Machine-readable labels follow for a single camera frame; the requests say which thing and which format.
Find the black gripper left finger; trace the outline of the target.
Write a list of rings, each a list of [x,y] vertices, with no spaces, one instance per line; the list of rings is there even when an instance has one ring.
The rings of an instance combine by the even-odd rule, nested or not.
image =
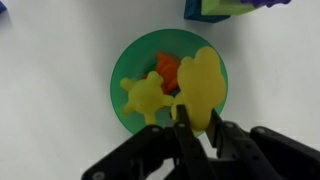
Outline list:
[[[177,122],[174,131],[179,142],[183,163],[190,180],[216,180],[216,174],[208,160],[200,141],[194,136],[187,110],[184,105],[177,106]]]

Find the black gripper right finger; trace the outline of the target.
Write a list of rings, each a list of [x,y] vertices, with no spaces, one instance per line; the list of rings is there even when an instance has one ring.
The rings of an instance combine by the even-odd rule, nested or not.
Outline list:
[[[210,122],[205,130],[208,140],[219,159],[232,159],[232,143],[223,120],[215,109],[211,111]]]

